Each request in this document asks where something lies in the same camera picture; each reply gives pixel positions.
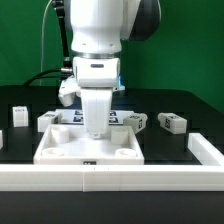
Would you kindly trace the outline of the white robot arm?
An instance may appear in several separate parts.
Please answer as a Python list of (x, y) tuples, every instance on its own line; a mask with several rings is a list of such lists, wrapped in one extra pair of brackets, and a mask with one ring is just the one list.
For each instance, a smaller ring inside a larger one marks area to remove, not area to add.
[(147, 40), (160, 21), (159, 0), (71, 0), (73, 72), (81, 90), (84, 126), (92, 136), (108, 129), (121, 42)]

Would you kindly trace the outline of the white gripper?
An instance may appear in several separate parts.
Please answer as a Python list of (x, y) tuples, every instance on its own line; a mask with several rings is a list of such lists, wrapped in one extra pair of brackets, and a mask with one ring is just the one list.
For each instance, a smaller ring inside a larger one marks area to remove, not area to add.
[(93, 138), (101, 138), (107, 132), (112, 94), (111, 88), (81, 89), (84, 126)]

